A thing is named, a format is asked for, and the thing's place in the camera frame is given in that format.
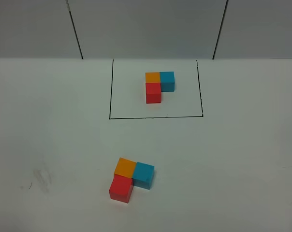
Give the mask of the blue template block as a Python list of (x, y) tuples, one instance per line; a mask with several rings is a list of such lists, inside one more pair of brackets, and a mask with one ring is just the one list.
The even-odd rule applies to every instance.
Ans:
[(175, 74), (174, 72), (160, 72), (160, 82), (162, 92), (175, 91)]

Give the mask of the orange template block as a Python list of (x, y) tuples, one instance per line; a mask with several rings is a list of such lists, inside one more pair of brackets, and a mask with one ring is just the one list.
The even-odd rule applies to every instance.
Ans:
[(146, 83), (160, 83), (160, 72), (146, 72), (145, 73)]

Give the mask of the red template block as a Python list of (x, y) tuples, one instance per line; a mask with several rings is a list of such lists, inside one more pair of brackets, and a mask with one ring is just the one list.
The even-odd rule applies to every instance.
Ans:
[(160, 83), (146, 83), (146, 103), (161, 103)]

